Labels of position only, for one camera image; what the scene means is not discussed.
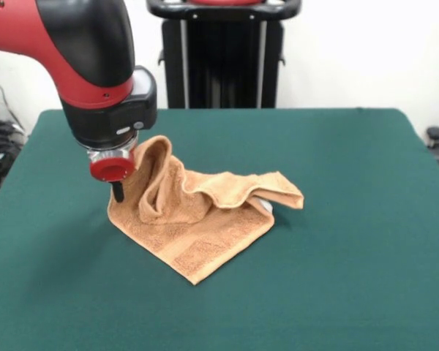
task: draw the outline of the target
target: black cable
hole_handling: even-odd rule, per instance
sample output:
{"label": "black cable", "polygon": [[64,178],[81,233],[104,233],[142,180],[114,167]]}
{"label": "black cable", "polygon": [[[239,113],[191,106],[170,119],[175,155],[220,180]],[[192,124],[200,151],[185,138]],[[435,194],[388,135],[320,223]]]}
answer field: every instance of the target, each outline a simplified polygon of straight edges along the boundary
{"label": "black cable", "polygon": [[16,117],[16,115],[13,113],[12,109],[10,108],[10,106],[8,105],[8,100],[7,100],[7,96],[5,95],[5,90],[3,89],[3,86],[0,85],[0,92],[1,92],[1,97],[3,99],[3,103],[5,104],[5,106],[7,107],[7,110],[10,112],[10,115],[13,117],[13,119],[15,120],[16,124],[18,126],[20,126],[20,128],[22,130],[24,130],[23,125],[21,124],[20,120],[18,119],[18,117]]}

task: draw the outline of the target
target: crumpled towel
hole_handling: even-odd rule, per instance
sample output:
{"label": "crumpled towel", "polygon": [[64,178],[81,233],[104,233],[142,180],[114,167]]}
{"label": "crumpled towel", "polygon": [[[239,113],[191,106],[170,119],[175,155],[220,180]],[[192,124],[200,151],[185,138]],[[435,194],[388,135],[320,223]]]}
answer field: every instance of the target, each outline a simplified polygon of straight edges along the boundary
{"label": "crumpled towel", "polygon": [[302,193],[281,173],[241,176],[185,170],[164,136],[135,150],[125,200],[110,197],[112,223],[192,284],[217,270],[274,224],[271,200],[301,209]]}

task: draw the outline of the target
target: green felt surface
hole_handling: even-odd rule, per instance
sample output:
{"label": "green felt surface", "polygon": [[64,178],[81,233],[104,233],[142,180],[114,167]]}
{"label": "green felt surface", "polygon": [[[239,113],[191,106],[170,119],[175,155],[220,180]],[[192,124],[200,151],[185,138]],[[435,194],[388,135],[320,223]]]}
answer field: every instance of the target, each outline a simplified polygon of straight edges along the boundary
{"label": "green felt surface", "polygon": [[197,287],[108,221],[60,111],[0,192],[0,350],[439,350],[439,167],[395,110],[160,111],[187,168],[305,209]]}

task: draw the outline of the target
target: metal part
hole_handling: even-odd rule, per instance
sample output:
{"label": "metal part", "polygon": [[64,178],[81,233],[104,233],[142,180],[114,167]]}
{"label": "metal part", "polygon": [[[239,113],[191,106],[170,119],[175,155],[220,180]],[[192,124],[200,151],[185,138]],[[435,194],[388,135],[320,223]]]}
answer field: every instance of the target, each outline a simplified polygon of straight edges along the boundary
{"label": "metal part", "polygon": [[128,143],[125,143],[124,145],[118,148],[113,148],[111,150],[89,149],[87,151],[88,158],[91,161],[91,163],[101,161],[102,159],[110,159],[114,157],[129,159],[131,150],[137,145],[137,140],[138,140],[138,133]]}
{"label": "metal part", "polygon": [[260,46],[258,51],[257,108],[262,108],[263,69],[265,67],[266,21],[260,22]]}
{"label": "metal part", "polygon": [[184,100],[185,108],[190,108],[189,96],[189,54],[187,52],[187,21],[181,20],[181,42],[182,42],[182,73],[184,76]]}

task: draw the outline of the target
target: white wall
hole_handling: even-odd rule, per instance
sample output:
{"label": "white wall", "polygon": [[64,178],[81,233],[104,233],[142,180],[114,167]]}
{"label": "white wall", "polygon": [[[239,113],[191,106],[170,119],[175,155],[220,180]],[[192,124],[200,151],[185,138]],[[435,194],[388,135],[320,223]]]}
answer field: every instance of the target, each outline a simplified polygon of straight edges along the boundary
{"label": "white wall", "polygon": [[[126,3],[137,64],[154,74],[165,107],[161,20],[144,0]],[[419,134],[439,125],[439,0],[304,0],[285,29],[278,107],[398,107]],[[29,129],[40,111],[60,106],[47,72],[29,58],[0,53],[0,83]]]}

